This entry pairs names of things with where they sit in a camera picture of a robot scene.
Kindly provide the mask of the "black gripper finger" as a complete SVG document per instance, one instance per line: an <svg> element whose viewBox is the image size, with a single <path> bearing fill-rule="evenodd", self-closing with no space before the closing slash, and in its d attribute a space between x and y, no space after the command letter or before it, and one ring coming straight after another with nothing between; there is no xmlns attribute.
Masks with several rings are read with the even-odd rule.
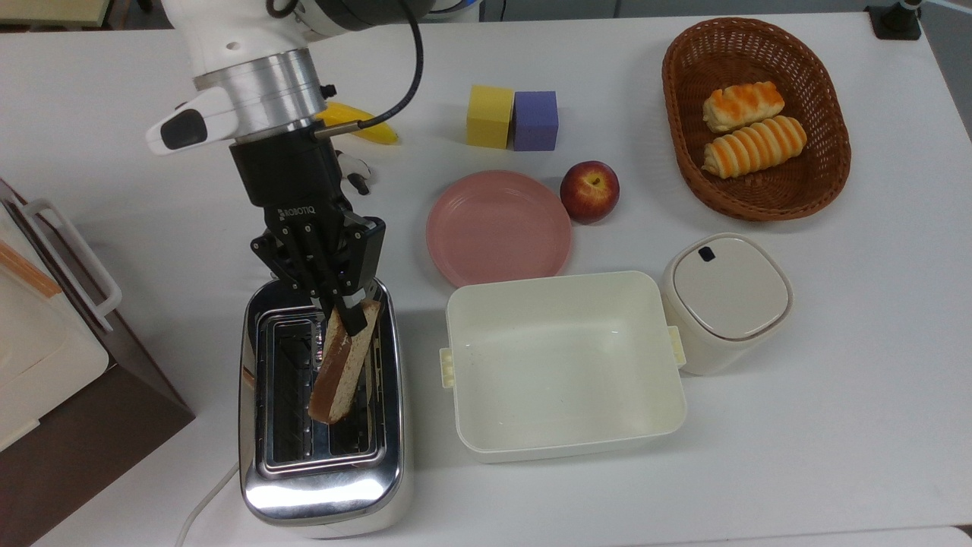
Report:
<svg viewBox="0 0 972 547"><path fill-rule="evenodd" d="M343 327L350 336L368 325L364 300L377 273L385 232L386 224L378 217L344 216L340 240L343 247L336 254L333 266L336 287L331 292Z"/></svg>
<svg viewBox="0 0 972 547"><path fill-rule="evenodd" d="M340 300L340 263L327 246L323 227L268 229L253 239L251 249L278 280L305 294L320 309L333 309Z"/></svg>

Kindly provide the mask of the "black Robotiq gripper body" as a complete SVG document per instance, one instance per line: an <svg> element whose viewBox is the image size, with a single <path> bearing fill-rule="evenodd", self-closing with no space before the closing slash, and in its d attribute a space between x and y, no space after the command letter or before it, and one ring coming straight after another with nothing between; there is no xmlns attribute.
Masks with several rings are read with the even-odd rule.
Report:
<svg viewBox="0 0 972 547"><path fill-rule="evenodd" d="M312 131L290 131L233 143L230 155L271 233L304 221L325 233L344 227L351 205L341 189L342 173L330 140L317 140Z"/></svg>

